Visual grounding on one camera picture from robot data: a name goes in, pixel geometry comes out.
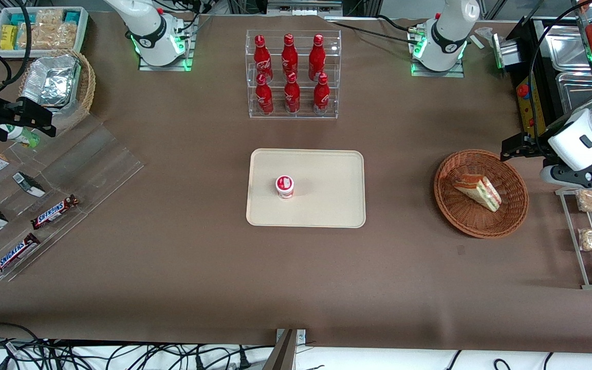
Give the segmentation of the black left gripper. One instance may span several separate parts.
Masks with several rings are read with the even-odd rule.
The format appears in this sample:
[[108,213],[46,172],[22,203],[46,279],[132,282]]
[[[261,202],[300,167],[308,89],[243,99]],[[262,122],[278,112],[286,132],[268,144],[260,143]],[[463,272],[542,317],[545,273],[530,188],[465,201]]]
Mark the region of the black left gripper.
[[551,157],[551,148],[545,138],[519,133],[501,141],[501,161],[517,157]]

